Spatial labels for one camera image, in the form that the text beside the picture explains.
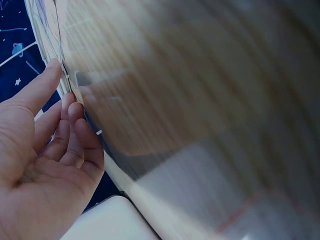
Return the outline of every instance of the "finger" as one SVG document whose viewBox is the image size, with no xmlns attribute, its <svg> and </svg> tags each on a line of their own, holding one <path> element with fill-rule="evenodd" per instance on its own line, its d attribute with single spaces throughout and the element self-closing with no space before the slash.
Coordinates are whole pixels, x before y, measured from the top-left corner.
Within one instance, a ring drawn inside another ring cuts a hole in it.
<svg viewBox="0 0 320 240">
<path fill-rule="evenodd" d="M 78 119 L 75 122 L 74 130 L 84 148 L 84 163 L 80 169 L 98 185 L 105 171 L 102 144 L 86 120 Z"/>
<path fill-rule="evenodd" d="M 37 155 L 41 153 L 55 132 L 60 121 L 61 109 L 62 104 L 60 100 L 35 121 L 33 150 Z"/>
<path fill-rule="evenodd" d="M 62 99 L 61 116 L 58 127 L 53 135 L 52 141 L 45 147 L 42 157 L 55 160 L 57 162 L 65 155 L 69 138 L 70 138 L 70 125 L 69 125 L 69 106 L 75 102 L 75 97 L 72 93 L 67 93 Z"/>
<path fill-rule="evenodd" d="M 27 108 L 36 116 L 57 89 L 61 74 L 60 63 L 52 59 L 42 74 L 9 100 L 10 104 Z"/>
<path fill-rule="evenodd" d="M 80 168 L 84 162 L 84 148 L 78 140 L 75 132 L 75 123 L 78 119 L 84 118 L 84 109 L 79 102 L 74 102 L 70 105 L 69 110 L 70 138 L 68 148 L 65 155 L 61 158 L 60 163 L 68 166 Z"/>
</svg>

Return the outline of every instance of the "blue fabric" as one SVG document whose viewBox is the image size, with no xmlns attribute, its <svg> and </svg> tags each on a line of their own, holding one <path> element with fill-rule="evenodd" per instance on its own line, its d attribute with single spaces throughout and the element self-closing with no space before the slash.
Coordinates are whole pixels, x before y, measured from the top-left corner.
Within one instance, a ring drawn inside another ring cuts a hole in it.
<svg viewBox="0 0 320 240">
<path fill-rule="evenodd" d="M 24 0 L 0 0 L 0 63 L 34 42 L 35 37 Z M 0 102 L 13 97 L 44 69 L 45 64 L 37 45 L 0 67 Z M 55 92 L 43 107 L 43 112 L 59 100 L 59 94 Z M 119 194 L 105 173 L 86 209 L 112 195 Z"/>
</svg>

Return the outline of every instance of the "white object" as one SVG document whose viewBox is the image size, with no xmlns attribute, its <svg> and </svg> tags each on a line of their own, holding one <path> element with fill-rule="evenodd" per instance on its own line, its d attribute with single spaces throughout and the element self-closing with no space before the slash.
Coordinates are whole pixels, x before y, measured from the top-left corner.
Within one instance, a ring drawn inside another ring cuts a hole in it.
<svg viewBox="0 0 320 240">
<path fill-rule="evenodd" d="M 61 240 L 156 240 L 130 201 L 114 196 L 84 213 Z"/>
</svg>

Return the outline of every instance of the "clear plastic sheet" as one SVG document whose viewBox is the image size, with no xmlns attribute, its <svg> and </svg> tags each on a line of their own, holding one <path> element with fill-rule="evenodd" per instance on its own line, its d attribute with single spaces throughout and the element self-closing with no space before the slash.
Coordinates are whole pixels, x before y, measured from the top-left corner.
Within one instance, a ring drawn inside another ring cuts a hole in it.
<svg viewBox="0 0 320 240">
<path fill-rule="evenodd" d="M 320 238 L 316 1 L 28 2 L 161 238 Z"/>
</svg>

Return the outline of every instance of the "star print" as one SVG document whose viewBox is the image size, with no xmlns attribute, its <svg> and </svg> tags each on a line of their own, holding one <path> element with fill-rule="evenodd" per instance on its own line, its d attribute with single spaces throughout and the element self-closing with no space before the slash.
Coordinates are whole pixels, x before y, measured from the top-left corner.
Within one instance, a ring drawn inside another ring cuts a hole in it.
<svg viewBox="0 0 320 240">
<path fill-rule="evenodd" d="M 19 86 L 20 83 L 21 83 L 21 78 L 15 81 L 15 86 Z"/>
</svg>

